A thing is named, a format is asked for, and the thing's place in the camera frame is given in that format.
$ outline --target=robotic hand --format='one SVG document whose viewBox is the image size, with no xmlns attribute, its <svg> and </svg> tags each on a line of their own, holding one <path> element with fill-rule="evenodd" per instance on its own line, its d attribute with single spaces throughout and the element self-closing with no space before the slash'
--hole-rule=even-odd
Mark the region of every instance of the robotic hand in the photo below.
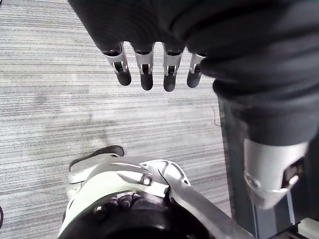
<svg viewBox="0 0 319 239">
<path fill-rule="evenodd" d="M 246 129 L 243 174 L 258 207 L 273 207 L 296 183 L 319 123 L 318 1 L 69 2 L 121 85 L 131 82 L 124 41 L 144 90 L 153 86 L 155 42 L 164 47 L 166 91 L 175 87 L 184 47 L 193 53 L 188 86 L 201 73 L 214 77 L 215 92 Z"/>
</svg>

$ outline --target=silver metal joint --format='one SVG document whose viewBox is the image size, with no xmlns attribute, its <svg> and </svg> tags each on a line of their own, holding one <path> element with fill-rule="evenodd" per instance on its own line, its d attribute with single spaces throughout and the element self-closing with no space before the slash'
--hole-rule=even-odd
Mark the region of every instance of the silver metal joint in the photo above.
<svg viewBox="0 0 319 239">
<path fill-rule="evenodd" d="M 181 60 L 181 57 L 183 55 L 183 52 L 184 50 L 176 55 L 176 56 L 171 56 L 171 55 L 168 55 L 166 53 L 166 50 L 165 50 L 165 46 L 163 44 L 163 48 L 164 48 L 164 53 L 163 53 L 163 67 L 164 67 L 164 74 L 166 76 L 168 76 L 168 67 L 169 66 L 174 66 L 174 73 L 173 73 L 173 76 L 176 76 L 177 74 L 177 71 L 178 71 L 178 68 L 179 68 L 179 64 L 180 64 L 180 60 Z"/>
<path fill-rule="evenodd" d="M 115 73 L 117 73 L 117 74 L 119 73 L 119 69 L 118 69 L 119 64 L 120 64 L 120 67 L 123 68 L 123 71 L 127 72 L 128 61 L 126 58 L 123 42 L 121 43 L 121 53 L 119 55 L 117 55 L 117 56 L 105 55 L 105 56 L 108 59 L 110 65 L 113 67 L 113 70 Z"/>
<path fill-rule="evenodd" d="M 200 64 L 200 62 L 204 59 L 204 56 L 200 56 L 198 54 L 192 54 L 191 59 L 190 59 L 190 66 L 189 66 L 189 70 L 192 74 L 195 73 L 195 68 L 196 65 Z"/>
<path fill-rule="evenodd" d="M 153 71 L 154 45 L 149 54 L 139 54 L 135 52 L 136 62 L 141 75 L 144 75 L 143 65 L 148 65 L 149 74 Z"/>
<path fill-rule="evenodd" d="M 245 181 L 253 203 L 262 209 L 274 207 L 298 181 L 291 165 L 304 157 L 308 143 L 271 146 L 246 139 L 244 142 Z"/>
</svg>

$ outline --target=bolt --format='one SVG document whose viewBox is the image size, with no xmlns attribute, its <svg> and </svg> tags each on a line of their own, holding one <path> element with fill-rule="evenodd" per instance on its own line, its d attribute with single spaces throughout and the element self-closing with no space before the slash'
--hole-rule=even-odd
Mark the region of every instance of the bolt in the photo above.
<svg viewBox="0 0 319 239">
<path fill-rule="evenodd" d="M 150 175 L 145 175 L 143 179 L 143 184 L 150 186 L 152 184 L 152 177 Z"/>
<path fill-rule="evenodd" d="M 121 208 L 124 209 L 124 210 L 128 210 L 130 209 L 131 207 L 131 202 L 127 199 L 124 199 L 122 202 L 121 202 Z"/>
</svg>

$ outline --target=robot finger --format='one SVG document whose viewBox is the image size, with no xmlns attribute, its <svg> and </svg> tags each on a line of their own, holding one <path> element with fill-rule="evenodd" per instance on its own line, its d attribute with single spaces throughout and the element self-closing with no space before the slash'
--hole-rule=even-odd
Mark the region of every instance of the robot finger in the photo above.
<svg viewBox="0 0 319 239">
<path fill-rule="evenodd" d="M 141 75 L 141 85 L 146 91 L 153 87 L 154 44 L 140 45 L 131 43 Z"/>
<path fill-rule="evenodd" d="M 103 50 L 102 53 L 108 59 L 110 65 L 122 86 L 128 86 L 131 83 L 131 74 L 126 59 L 123 42 L 114 44 L 112 48 Z"/>
<path fill-rule="evenodd" d="M 191 56 L 190 67 L 189 67 L 189 72 L 187 76 L 187 85 L 190 88 L 195 88 L 199 84 L 200 77 L 201 77 L 199 64 L 204 58 L 205 58 L 204 56 L 201 56 L 198 54 L 192 54 Z"/>
<path fill-rule="evenodd" d="M 176 74 L 185 46 L 163 43 L 164 89 L 171 92 L 175 89 Z"/>
</svg>

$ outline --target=striped carpet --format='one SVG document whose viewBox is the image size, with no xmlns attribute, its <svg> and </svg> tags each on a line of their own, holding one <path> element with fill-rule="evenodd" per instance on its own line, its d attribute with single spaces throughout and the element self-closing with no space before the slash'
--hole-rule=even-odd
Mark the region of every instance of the striped carpet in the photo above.
<svg viewBox="0 0 319 239">
<path fill-rule="evenodd" d="M 132 83 L 123 87 L 66 0 L 3 0 L 1 239 L 56 238 L 68 164 L 110 144 L 179 163 L 193 187 L 230 214 L 212 79 L 188 88 L 185 52 L 176 89 L 165 92 L 157 43 L 154 88 L 145 92 L 129 44 L 126 52 Z"/>
</svg>

